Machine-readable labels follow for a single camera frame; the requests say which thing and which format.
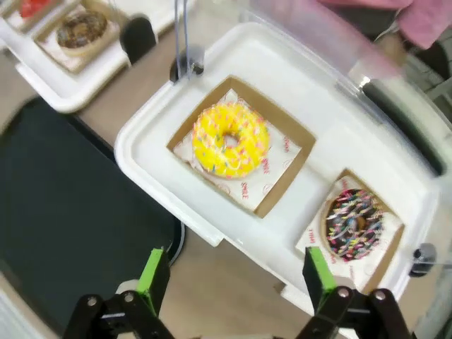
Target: yellow icing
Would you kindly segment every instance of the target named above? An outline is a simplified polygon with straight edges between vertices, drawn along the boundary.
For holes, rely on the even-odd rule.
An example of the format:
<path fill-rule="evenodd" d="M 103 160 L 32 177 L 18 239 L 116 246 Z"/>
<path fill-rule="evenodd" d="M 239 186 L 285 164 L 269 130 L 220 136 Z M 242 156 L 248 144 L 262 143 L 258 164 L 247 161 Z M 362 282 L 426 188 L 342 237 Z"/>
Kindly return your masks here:
<path fill-rule="evenodd" d="M 238 141 L 226 146 L 224 135 Z M 219 177 L 245 177 L 268 152 L 270 136 L 263 118 L 242 104 L 218 104 L 205 109 L 193 128 L 193 150 L 207 172 Z"/>

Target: screw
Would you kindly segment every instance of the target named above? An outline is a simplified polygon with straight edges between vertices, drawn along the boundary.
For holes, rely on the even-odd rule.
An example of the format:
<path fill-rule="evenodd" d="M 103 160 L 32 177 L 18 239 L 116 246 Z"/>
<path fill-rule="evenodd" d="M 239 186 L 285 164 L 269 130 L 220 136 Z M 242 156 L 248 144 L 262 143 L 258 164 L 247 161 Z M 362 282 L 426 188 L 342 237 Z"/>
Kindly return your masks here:
<path fill-rule="evenodd" d="M 125 300 L 126 302 L 131 302 L 131 301 L 133 300 L 133 294 L 131 294 L 130 292 L 127 293 L 127 294 L 124 296 L 124 300 Z"/>
<path fill-rule="evenodd" d="M 384 293 L 382 291 L 376 291 L 375 292 L 375 298 L 377 298 L 377 300 L 385 300 L 386 295 L 384 295 Z"/>
<path fill-rule="evenodd" d="M 341 288 L 341 289 L 338 291 L 338 293 L 339 293 L 339 296 L 342 297 L 342 298 L 346 298 L 346 297 L 348 297 L 348 295 L 349 295 L 348 290 L 345 289 L 345 288 Z"/>
<path fill-rule="evenodd" d="M 88 299 L 88 306 L 94 306 L 94 305 L 96 305 L 96 303 L 97 303 L 97 299 L 95 298 L 95 297 L 90 297 L 89 299 Z"/>

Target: white tray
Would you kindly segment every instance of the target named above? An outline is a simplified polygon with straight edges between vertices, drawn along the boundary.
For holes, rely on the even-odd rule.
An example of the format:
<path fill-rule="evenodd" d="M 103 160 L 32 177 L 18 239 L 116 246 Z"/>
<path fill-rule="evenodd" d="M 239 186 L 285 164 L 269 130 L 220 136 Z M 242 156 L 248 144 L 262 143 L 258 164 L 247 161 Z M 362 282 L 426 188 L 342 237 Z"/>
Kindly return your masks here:
<path fill-rule="evenodd" d="M 226 239 L 283 281 L 283 296 L 312 314 L 295 243 L 345 167 L 365 181 L 405 224 L 382 287 L 398 299 L 412 250 L 437 205 L 432 176 L 386 125 L 376 125 L 341 94 L 337 79 L 299 44 L 264 25 L 241 24 L 207 52 L 199 78 L 164 85 L 129 120 L 115 144 L 121 170 L 211 245 Z M 224 78 L 239 77 L 274 100 L 317 138 L 305 166 L 264 218 L 212 190 L 166 149 L 192 109 Z M 346 149 L 337 150 L 338 145 Z"/>
<path fill-rule="evenodd" d="M 124 11 L 122 7 L 126 9 L 125 13 L 144 13 L 150 17 L 157 37 L 158 33 L 174 20 L 173 1 L 154 1 L 152 6 L 145 6 L 144 4 L 147 3 L 148 1 L 116 0 L 120 10 Z M 190 8 L 193 4 L 194 0 L 189 2 Z M 56 13 L 58 13 L 57 10 L 53 10 L 41 20 L 39 26 L 42 27 Z M 0 37 L 5 40 L 5 44 L 20 62 L 16 64 L 17 71 L 50 106 L 61 113 L 72 113 L 84 107 L 118 71 L 129 63 L 120 43 L 115 42 L 79 74 L 71 75 L 52 61 L 27 36 L 18 34 L 4 20 L 0 20 Z"/>

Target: red food item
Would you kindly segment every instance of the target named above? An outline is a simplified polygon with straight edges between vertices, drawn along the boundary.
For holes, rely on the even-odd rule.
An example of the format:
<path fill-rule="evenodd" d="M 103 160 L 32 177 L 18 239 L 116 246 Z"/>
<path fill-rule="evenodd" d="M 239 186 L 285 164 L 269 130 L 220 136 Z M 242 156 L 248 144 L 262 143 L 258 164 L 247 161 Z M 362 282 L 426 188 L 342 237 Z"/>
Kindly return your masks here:
<path fill-rule="evenodd" d="M 23 0 L 20 4 L 20 16 L 30 18 L 45 7 L 50 0 Z"/>

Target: person's hand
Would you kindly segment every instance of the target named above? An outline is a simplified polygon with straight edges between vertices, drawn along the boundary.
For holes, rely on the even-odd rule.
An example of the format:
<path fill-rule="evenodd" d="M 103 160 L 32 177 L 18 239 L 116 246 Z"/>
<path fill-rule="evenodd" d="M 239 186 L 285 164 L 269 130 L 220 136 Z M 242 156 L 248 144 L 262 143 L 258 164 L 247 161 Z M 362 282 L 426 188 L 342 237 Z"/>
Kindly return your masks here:
<path fill-rule="evenodd" d="M 407 58 L 403 38 L 397 32 L 385 34 L 375 44 L 395 64 L 402 66 Z"/>

